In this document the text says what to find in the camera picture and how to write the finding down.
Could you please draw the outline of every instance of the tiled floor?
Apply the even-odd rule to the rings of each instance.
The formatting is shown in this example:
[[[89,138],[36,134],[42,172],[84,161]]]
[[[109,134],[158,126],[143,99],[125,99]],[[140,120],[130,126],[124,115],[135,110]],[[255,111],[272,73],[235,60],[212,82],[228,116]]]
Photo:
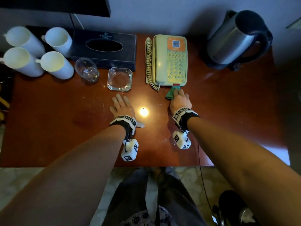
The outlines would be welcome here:
[[[0,209],[42,169],[43,168],[0,168]],[[118,167],[112,170],[98,209],[91,220],[91,226],[101,225],[118,184],[124,179],[129,170],[131,170],[129,167]],[[200,167],[175,167],[175,171],[180,176],[181,181],[208,225],[214,225],[203,189]],[[202,172],[208,199],[211,206],[213,206],[218,203],[220,194],[225,190],[231,189],[231,187],[215,167],[202,167]],[[157,192],[158,188],[156,183],[149,178],[146,204],[153,218],[155,218],[156,213]]]

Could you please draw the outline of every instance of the glass ashtray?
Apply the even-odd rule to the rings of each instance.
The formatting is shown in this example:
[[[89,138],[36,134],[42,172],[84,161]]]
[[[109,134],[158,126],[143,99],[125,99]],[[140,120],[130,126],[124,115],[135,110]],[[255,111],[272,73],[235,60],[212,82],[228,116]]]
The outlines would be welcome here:
[[[110,90],[127,92],[132,87],[132,76],[130,69],[112,67],[109,69],[107,86]]]

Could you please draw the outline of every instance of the black tissue box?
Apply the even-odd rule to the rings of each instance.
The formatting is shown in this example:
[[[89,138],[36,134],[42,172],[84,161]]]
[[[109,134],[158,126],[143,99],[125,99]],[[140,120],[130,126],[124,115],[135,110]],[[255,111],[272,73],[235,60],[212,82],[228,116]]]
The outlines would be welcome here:
[[[131,34],[74,30],[71,59],[90,58],[99,68],[136,70],[137,36]]]

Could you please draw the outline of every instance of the white cable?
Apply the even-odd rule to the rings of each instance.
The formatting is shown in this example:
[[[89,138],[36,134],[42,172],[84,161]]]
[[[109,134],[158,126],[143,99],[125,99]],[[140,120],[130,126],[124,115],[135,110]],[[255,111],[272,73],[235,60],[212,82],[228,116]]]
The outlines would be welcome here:
[[[152,62],[152,44],[153,42],[151,39],[148,37],[146,39],[146,77],[148,79],[148,83],[150,86],[154,89],[159,91],[159,88],[153,84],[152,81],[152,72],[151,72],[151,62]]]
[[[73,15],[76,17],[76,19],[79,22],[79,24],[82,27],[82,29],[85,30],[84,26],[82,26],[82,24],[81,24],[80,20],[78,19],[77,15],[75,13]]]

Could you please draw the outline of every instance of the hand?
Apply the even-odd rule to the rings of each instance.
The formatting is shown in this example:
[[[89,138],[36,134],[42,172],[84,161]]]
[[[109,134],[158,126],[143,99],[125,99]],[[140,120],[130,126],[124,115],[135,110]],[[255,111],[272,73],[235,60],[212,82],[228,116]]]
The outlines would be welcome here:
[[[171,100],[169,107],[171,113],[174,114],[179,108],[186,107],[191,109],[192,105],[188,94],[184,94],[182,89],[179,91],[178,89],[175,89],[173,92],[173,99]]]
[[[131,106],[129,99],[124,96],[124,101],[122,100],[119,94],[116,94],[116,97],[113,97],[112,100],[114,102],[114,107],[110,106],[110,111],[113,113],[114,118],[122,115],[129,115],[136,119],[135,111]],[[144,128],[144,124],[142,122],[137,121],[137,127]]]

